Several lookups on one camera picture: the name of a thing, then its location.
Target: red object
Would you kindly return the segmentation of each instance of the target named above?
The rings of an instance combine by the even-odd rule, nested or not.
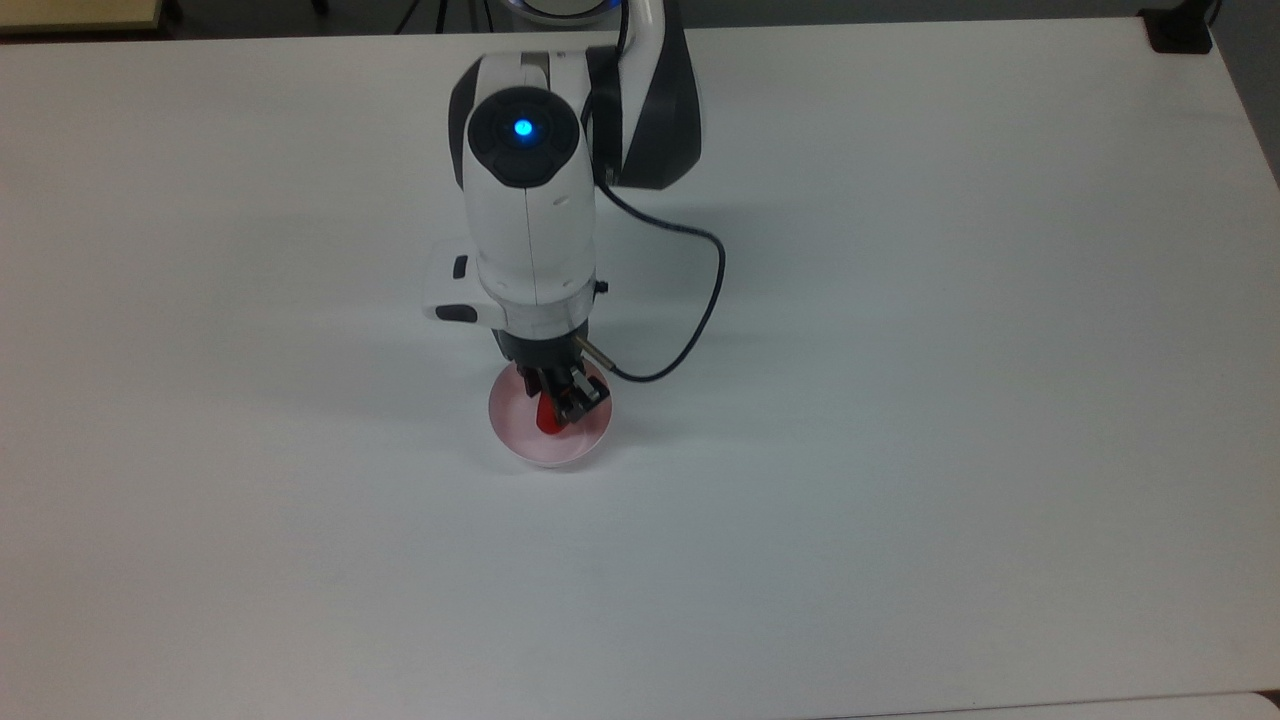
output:
[[[545,392],[538,393],[538,429],[549,436],[559,434],[564,425],[556,418],[556,406]]]

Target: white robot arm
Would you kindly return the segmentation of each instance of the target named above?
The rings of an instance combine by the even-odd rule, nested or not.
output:
[[[580,350],[607,290],[595,278],[595,183],[663,188],[701,152],[676,0],[623,12],[617,46],[485,55],[449,104],[471,237],[433,250],[424,311],[490,328],[561,424],[608,396]]]

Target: floor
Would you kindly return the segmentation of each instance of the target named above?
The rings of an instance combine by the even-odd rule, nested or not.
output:
[[[310,0],[180,0],[178,38],[390,35],[435,31],[442,0],[330,0],[317,15]],[[444,32],[511,29],[506,0],[448,3]],[[1176,0],[682,0],[690,27],[883,23],[1012,18],[1132,17]],[[1225,0],[1213,35],[1280,182],[1280,1]]]

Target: black cable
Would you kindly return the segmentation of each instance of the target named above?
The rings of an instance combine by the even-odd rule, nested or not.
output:
[[[621,6],[622,6],[622,22],[618,26],[618,42],[616,46],[617,53],[614,54],[616,58],[614,61],[622,59],[622,51],[626,49],[626,41],[627,41],[627,0],[622,0]],[[593,97],[591,95],[588,95],[586,102],[582,104],[582,114],[579,118],[582,123],[584,132],[586,131],[588,120],[591,119],[591,104],[593,104]],[[594,345],[588,343],[585,340],[580,342],[580,345],[584,346],[584,348],[590,348],[589,352],[590,355],[595,356],[596,360],[603,363],[611,373],[622,378],[623,380],[632,383],[657,382],[669,375],[672,370],[678,368],[680,364],[685,361],[685,357],[689,357],[689,354],[694,350],[694,346],[698,345],[698,341],[703,337],[703,331],[707,329],[707,322],[712,319],[712,313],[716,311],[716,302],[719,301],[721,287],[723,287],[724,284],[724,260],[726,260],[724,243],[721,242],[721,240],[716,237],[713,233],[704,231],[701,228],[682,225],[680,223],[671,223],[659,218],[654,218],[653,215],[649,215],[640,210],[636,210],[635,208],[628,205],[625,200],[618,197],[617,193],[613,192],[613,190],[604,179],[604,173],[602,173],[598,167],[594,167],[594,163],[591,172],[593,176],[595,177],[595,187],[600,188],[600,192],[603,192],[604,196],[608,197],[614,205],[617,205],[623,213],[631,215],[632,218],[640,220],[641,223],[650,224],[655,228],[660,228],[667,232],[678,232],[684,234],[701,237],[708,242],[710,242],[713,246],[716,246],[716,284],[712,286],[712,295],[709,299],[707,299],[707,307],[703,310],[703,316],[698,320],[698,327],[694,328],[694,334],[689,336],[689,342],[685,343],[685,347],[681,348],[680,355],[676,355],[676,359],[672,360],[666,368],[649,375],[632,375],[631,373],[627,373],[622,368],[618,368],[616,363],[613,363],[608,356],[600,352],[599,348],[596,348]]]
[[[444,35],[444,17],[449,12],[449,0],[440,0],[440,9],[435,13],[435,35]]]
[[[622,19],[618,20],[618,42],[614,45],[614,51],[621,60],[622,51],[627,49],[627,26],[630,24],[631,18],[631,9],[627,6],[627,0],[618,3],[618,12],[622,13]]]
[[[408,10],[406,10],[404,12],[404,17],[401,18],[401,24],[396,26],[396,32],[393,35],[399,35],[401,32],[404,32],[404,26],[407,26],[408,24],[408,19],[411,17],[413,17],[413,10],[417,9],[417,4],[419,3],[421,3],[421,0],[413,0],[412,3],[410,3]],[[445,3],[445,0],[440,0],[440,5],[442,6],[444,5],[444,3]]]
[[[689,357],[689,354],[694,350],[694,346],[698,345],[698,340],[700,337],[703,337],[703,331],[707,328],[707,322],[712,319],[712,313],[716,310],[716,302],[719,300],[721,287],[724,284],[724,243],[721,242],[721,240],[718,237],[716,237],[710,232],[707,232],[707,231],[704,231],[701,228],[695,228],[695,227],[691,227],[691,225],[681,225],[678,223],[669,223],[667,220],[662,220],[662,219],[654,218],[653,215],[648,215],[645,213],[641,213],[640,210],[636,210],[631,205],[627,205],[627,202],[623,201],[621,197],[618,197],[613,192],[613,190],[609,188],[609,186],[604,183],[604,178],[602,178],[599,176],[595,178],[595,186],[600,188],[600,192],[603,192],[605,197],[608,197],[609,200],[612,200],[614,205],[617,205],[618,208],[621,208],[622,211],[625,211],[626,214],[631,215],[632,218],[635,218],[635,219],[637,219],[637,220],[640,220],[643,223],[648,223],[648,224],[650,224],[650,225],[653,225],[655,228],[662,228],[662,229],[668,231],[668,232],[678,232],[678,233],[684,233],[684,234],[692,234],[692,236],[698,236],[698,237],[705,238],[705,240],[710,241],[712,245],[716,246],[716,256],[717,256],[717,260],[716,260],[716,284],[712,286],[712,296],[707,300],[707,309],[703,310],[703,316],[701,316],[701,319],[698,320],[698,327],[694,328],[694,334],[689,336],[689,342],[685,343],[685,347],[680,351],[680,355],[677,355],[676,359],[672,360],[671,364],[668,364],[666,368],[663,368],[663,369],[660,369],[657,373],[653,373],[650,375],[632,375],[631,373],[627,373],[626,370],[623,370],[622,368],[618,368],[617,365],[613,365],[612,368],[609,368],[609,372],[612,372],[614,375],[617,375],[617,377],[620,377],[620,378],[622,378],[622,379],[625,379],[627,382],[632,382],[632,383],[652,383],[652,382],[655,382],[655,380],[660,380],[662,378],[666,378],[667,375],[669,375],[672,370],[675,370],[676,368],[678,368],[680,364],[685,361],[685,357]]]

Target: white tabletop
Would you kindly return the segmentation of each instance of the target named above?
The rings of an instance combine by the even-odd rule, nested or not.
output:
[[[1280,193],[1135,19],[699,31],[687,364],[568,471],[428,325],[460,73],[0,46],[0,716],[778,719],[1280,685]],[[593,337],[705,246],[604,208]]]

